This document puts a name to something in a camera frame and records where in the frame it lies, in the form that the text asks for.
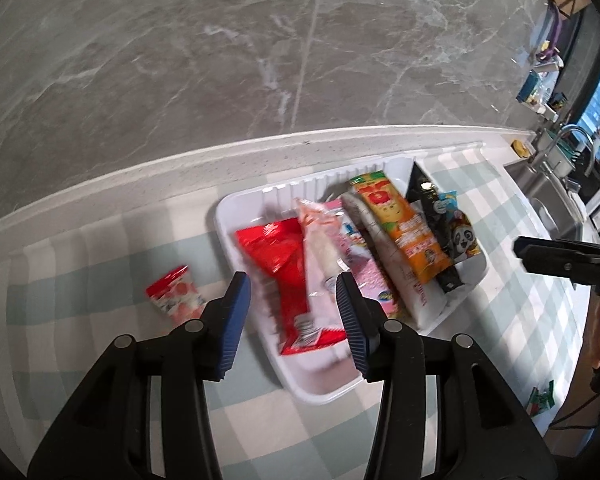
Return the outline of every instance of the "marble tile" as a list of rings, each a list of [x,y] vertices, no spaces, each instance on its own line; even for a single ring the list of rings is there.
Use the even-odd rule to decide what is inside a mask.
[[[545,12],[545,0],[0,0],[0,217],[250,137],[526,127],[512,98]]]

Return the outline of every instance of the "pink snack package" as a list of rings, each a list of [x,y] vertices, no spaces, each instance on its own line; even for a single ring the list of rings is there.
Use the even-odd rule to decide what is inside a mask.
[[[200,318],[206,305],[188,269],[187,266],[179,266],[146,288],[151,302],[168,314],[176,326],[189,319]]]
[[[318,204],[297,200],[298,220],[304,233],[306,287],[311,311],[339,319],[335,299],[338,275],[349,270],[362,296],[376,300],[391,316],[398,305],[340,199]]]

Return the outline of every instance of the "black plastic wrapper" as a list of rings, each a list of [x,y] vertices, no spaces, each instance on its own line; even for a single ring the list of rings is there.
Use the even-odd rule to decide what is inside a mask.
[[[407,202],[417,202],[420,200],[429,229],[431,229],[438,240],[442,250],[453,261],[454,254],[450,243],[449,224],[446,221],[446,207],[438,197],[436,186],[433,185],[429,177],[424,174],[417,164],[413,165],[413,171],[411,171],[411,180],[406,199]],[[445,294],[462,285],[462,280],[455,266],[447,267],[440,272],[436,276],[436,281],[442,287]]]

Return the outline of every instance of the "kitchen sink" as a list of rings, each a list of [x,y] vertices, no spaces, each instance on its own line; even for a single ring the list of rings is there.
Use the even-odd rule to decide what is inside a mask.
[[[584,224],[580,211],[550,170],[536,171],[525,159],[505,166],[505,170],[528,198],[552,240],[582,241]]]

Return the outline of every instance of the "chrome faucet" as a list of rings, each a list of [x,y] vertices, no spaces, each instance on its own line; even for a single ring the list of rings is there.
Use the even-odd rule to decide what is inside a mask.
[[[534,170],[537,170],[538,168],[540,168],[542,166],[542,164],[546,161],[546,158],[549,155],[549,153],[551,153],[551,151],[558,145],[558,142],[566,134],[568,134],[569,132],[572,132],[574,130],[580,132],[581,134],[583,134],[585,136],[585,139],[586,139],[585,144],[587,145],[587,147],[589,148],[589,151],[591,152],[590,159],[589,159],[589,165],[587,166],[587,169],[584,172],[584,176],[589,176],[591,174],[591,171],[593,170],[593,165],[596,161],[596,154],[594,153],[594,150],[593,150],[593,139],[591,138],[589,133],[584,128],[578,126],[577,124],[565,124],[563,127],[561,127],[560,130],[558,131],[558,133],[555,135],[555,137],[551,140],[549,145],[544,150],[538,151],[535,155],[533,155],[530,158],[529,165]]]

